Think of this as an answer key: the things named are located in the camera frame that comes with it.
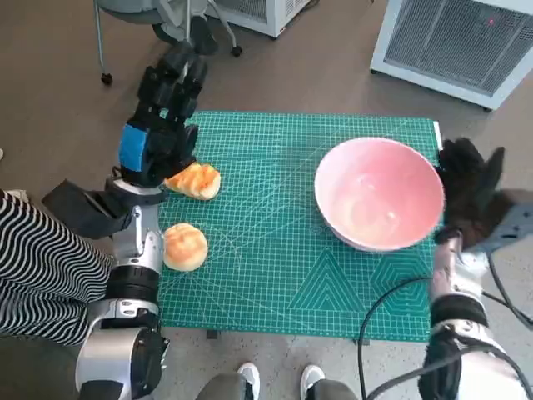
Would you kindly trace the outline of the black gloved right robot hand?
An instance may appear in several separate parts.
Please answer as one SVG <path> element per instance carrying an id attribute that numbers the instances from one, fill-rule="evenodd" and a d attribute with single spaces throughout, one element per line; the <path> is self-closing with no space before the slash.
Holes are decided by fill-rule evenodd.
<path id="1" fill-rule="evenodd" d="M 497 147 L 484 159 L 466 137 L 443 142 L 435 170 L 444 188 L 445 211 L 436 244 L 460 238 L 462 248 L 468 249 L 491 235 L 495 222 L 488 210 L 501 180 L 504 157 L 505 149 Z"/>

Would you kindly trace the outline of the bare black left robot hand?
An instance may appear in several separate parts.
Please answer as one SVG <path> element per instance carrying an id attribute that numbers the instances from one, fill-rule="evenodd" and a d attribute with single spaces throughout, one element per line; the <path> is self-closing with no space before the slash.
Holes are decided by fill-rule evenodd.
<path id="1" fill-rule="evenodd" d="M 138 104 L 119 146 L 120 174 L 141 188 L 156 187 L 195 161 L 198 126 L 187 124 L 207 75 L 188 42 L 171 47 L 143 73 Z"/>

